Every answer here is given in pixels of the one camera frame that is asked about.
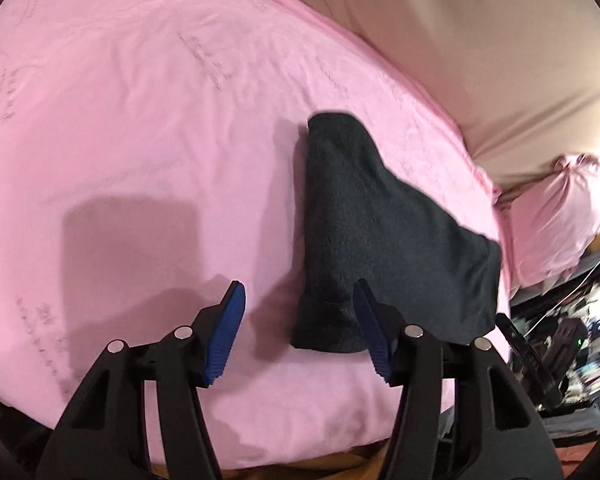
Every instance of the white cable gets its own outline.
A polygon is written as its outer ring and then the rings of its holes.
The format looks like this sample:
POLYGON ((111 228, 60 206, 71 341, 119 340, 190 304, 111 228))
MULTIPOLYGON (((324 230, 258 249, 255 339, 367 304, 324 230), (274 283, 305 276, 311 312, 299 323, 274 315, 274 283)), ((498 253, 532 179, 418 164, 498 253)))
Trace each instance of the white cable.
POLYGON ((583 285, 583 284, 584 284, 584 283, 587 281, 587 278, 588 278, 588 277, 591 275, 591 273, 592 273, 594 270, 596 270, 596 267, 597 267, 597 266, 599 266, 599 264, 600 264, 600 260, 599 260, 599 261, 598 261, 598 262, 597 262, 597 263, 596 263, 596 264, 593 266, 593 268, 592 268, 592 269, 591 269, 591 270, 588 272, 588 274, 587 274, 587 275, 584 277, 584 279, 583 279, 583 280, 580 282, 580 284, 579 284, 579 285, 578 285, 576 288, 574 288, 574 289, 573 289, 573 290, 572 290, 572 291, 571 291, 569 294, 567 294, 567 295, 566 295, 564 298, 562 298, 562 299, 561 299, 561 300, 560 300, 558 303, 556 303, 556 304, 555 304, 555 306, 554 306, 553 308, 550 308, 549 310, 547 310, 547 311, 544 313, 544 316, 542 316, 542 317, 541 317, 541 318, 538 320, 538 322, 537 322, 535 325, 533 325, 533 326, 532 326, 532 327, 531 327, 531 328, 528 330, 528 332, 525 334, 525 338, 526 338, 526 337, 527 337, 529 334, 531 334, 531 333, 533 332, 533 330, 536 328, 536 326, 538 326, 538 325, 539 325, 539 324, 542 322, 542 320, 543 320, 545 317, 547 317, 549 314, 551 314, 551 313, 552 313, 552 312, 553 312, 553 311, 554 311, 556 308, 558 308, 558 307, 559 307, 559 306, 560 306, 560 305, 561 305, 561 304, 562 304, 562 303, 563 303, 565 300, 567 300, 568 298, 570 298, 571 296, 573 296, 573 295, 574 295, 574 294, 575 294, 575 293, 578 291, 578 289, 579 289, 579 288, 580 288, 580 287, 581 287, 581 286, 582 286, 582 285, 583 285))

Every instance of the pink pillow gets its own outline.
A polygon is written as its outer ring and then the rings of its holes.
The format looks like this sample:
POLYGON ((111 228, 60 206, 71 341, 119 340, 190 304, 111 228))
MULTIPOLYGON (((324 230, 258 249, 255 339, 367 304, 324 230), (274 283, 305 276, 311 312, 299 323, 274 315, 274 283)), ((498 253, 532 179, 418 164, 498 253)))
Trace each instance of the pink pillow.
POLYGON ((503 208, 512 286, 531 286, 578 264, 600 232, 600 161, 563 155, 554 174, 503 208))
MULTIPOLYGON (((54 425, 110 340, 156 341, 236 279, 244 322, 225 374, 201 392, 221 466, 388 437, 400 391, 366 352, 289 345, 304 131, 325 109, 355 114, 398 178, 499 238, 490 183, 456 126, 371 47, 295 0, 6 0, 0 398, 54 425)), ((154 385, 146 398, 160 462, 154 385)), ((447 382, 442 408, 452 403, 447 382)))

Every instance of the wrinkled fabric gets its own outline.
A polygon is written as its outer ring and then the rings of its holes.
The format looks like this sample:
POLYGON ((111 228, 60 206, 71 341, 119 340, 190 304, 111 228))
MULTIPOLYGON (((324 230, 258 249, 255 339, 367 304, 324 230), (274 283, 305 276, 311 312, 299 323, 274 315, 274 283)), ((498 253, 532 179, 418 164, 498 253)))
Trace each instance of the wrinkled fabric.
POLYGON ((500 247, 460 227, 430 197, 389 171, 352 115, 308 121, 304 292, 291 344, 360 352, 357 280, 407 324, 469 344, 495 327, 500 247))
POLYGON ((600 434, 600 409, 597 406, 590 406, 568 415, 544 418, 542 424, 552 440, 589 433, 600 434))
MULTIPOLYGON (((0 398, 53 426, 109 341, 158 341, 240 280, 246 314, 226 371, 200 391, 220 465, 387 438, 400 390, 366 353, 289 345, 305 127, 319 110, 355 114, 398 178, 499 240, 457 127, 371 47, 295 0, 6 0, 0 398)), ((160 462, 153 383, 146 399, 160 462)), ((445 383, 443 408, 452 402, 445 383)))
POLYGON ((563 155, 554 174, 502 210, 512 286, 570 273, 600 232, 600 161, 563 155))
POLYGON ((594 0, 302 0, 422 83, 503 190, 600 157, 594 0))

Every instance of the beige fabric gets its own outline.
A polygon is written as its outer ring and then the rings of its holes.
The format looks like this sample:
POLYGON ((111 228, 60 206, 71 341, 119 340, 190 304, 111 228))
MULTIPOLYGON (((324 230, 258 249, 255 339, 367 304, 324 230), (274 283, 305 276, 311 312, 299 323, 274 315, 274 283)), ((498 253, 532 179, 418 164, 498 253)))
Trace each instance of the beige fabric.
POLYGON ((348 453, 240 471, 224 471, 224 480, 376 480, 388 448, 386 441, 348 453))
POLYGON ((418 79, 504 189, 600 156, 593 0, 303 0, 418 79))

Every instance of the silver screw head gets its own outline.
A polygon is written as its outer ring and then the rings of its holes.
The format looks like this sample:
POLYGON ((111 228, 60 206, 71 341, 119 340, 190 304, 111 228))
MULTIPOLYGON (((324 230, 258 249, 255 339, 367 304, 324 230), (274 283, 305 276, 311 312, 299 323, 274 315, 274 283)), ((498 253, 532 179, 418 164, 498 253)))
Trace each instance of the silver screw head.
POLYGON ((188 339, 193 334, 193 330, 190 326, 179 326, 173 332, 173 335, 176 336, 177 339, 188 339))
POLYGON ((409 325, 407 328, 404 329, 404 334, 408 337, 413 337, 414 339, 417 339, 419 337, 422 337, 422 335, 424 334, 424 330, 422 330, 417 325, 409 325))
POLYGON ((125 347, 125 342, 120 341, 120 339, 116 339, 107 345, 107 350, 112 354, 117 354, 125 347))
POLYGON ((486 352, 487 350, 491 350, 491 347, 493 346, 491 344, 491 341, 489 341, 485 337, 479 337, 478 339, 476 339, 474 341, 474 344, 478 350, 482 350, 483 352, 486 352))

